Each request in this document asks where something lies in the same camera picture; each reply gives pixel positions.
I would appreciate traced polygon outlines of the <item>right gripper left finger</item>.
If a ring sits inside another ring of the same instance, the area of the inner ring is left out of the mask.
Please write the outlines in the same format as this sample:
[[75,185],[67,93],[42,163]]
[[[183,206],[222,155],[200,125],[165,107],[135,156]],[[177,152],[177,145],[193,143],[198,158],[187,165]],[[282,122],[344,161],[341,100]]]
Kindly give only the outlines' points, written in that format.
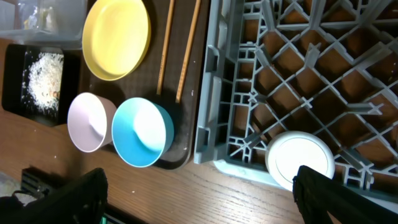
[[108,181],[102,168],[95,168],[42,198],[23,204],[16,190],[1,197],[1,223],[101,223],[108,198]]

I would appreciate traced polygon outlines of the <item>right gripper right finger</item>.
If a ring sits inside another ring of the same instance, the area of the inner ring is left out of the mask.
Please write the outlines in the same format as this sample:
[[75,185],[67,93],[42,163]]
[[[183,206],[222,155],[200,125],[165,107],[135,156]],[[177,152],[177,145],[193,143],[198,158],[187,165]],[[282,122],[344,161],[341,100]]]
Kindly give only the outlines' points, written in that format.
[[294,202],[305,223],[397,223],[397,214],[308,166],[293,178]]

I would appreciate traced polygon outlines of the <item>white cup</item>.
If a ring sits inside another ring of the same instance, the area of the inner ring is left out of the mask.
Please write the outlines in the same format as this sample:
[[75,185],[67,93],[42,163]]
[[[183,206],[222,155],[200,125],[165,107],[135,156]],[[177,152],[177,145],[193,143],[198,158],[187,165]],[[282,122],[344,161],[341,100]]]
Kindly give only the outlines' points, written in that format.
[[293,179],[300,166],[307,166],[329,179],[335,174],[330,148],[320,138],[303,131],[278,134],[267,145],[265,162],[271,177],[289,191],[293,191]]

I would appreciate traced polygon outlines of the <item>pink bowl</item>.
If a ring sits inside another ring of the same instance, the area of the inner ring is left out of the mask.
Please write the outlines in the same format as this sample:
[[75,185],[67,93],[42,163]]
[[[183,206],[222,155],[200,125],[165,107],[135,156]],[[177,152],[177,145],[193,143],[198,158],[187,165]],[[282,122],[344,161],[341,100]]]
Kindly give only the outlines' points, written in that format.
[[115,112],[112,101],[89,92],[79,94],[72,101],[67,117],[68,133],[74,145],[89,153],[112,143]]

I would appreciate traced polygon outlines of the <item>rice pile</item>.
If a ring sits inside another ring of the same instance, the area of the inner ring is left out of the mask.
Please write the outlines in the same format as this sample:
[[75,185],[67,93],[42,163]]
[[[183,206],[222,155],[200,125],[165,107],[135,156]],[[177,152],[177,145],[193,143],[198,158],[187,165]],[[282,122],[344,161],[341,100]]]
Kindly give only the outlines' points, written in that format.
[[63,54],[40,52],[24,71],[23,104],[41,114],[55,116],[60,104],[63,64]]

